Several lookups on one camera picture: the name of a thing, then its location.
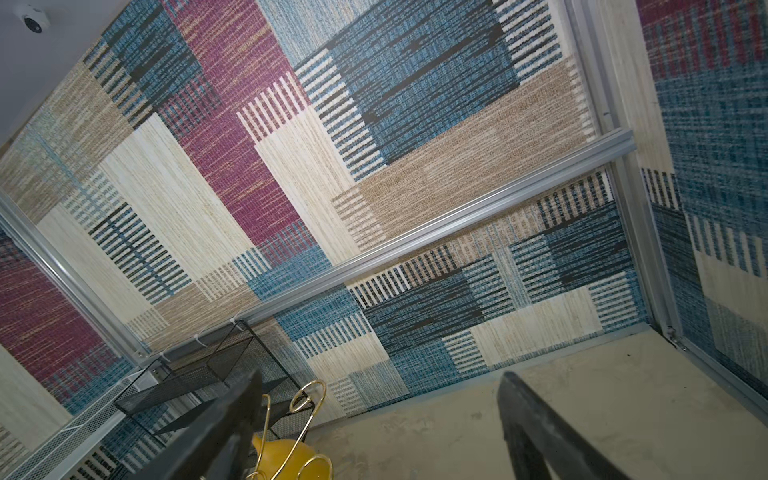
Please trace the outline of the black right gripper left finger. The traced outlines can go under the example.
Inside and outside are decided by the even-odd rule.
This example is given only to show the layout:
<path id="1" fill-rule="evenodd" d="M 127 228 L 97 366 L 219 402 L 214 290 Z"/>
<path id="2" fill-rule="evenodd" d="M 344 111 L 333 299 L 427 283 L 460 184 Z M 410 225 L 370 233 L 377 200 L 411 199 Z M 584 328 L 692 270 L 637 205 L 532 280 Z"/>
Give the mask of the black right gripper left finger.
<path id="1" fill-rule="evenodd" d="M 133 479 L 243 479 L 261 420 L 262 374 L 249 373 Z"/>

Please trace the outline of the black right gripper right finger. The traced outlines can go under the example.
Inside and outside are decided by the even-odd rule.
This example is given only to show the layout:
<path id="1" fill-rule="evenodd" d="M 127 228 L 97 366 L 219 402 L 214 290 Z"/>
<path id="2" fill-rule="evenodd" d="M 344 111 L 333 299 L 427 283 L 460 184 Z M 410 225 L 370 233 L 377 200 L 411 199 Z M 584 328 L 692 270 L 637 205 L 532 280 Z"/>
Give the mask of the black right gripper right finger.
<path id="1" fill-rule="evenodd" d="M 517 373 L 503 374 L 497 404 L 517 479 L 625 479 Z"/>

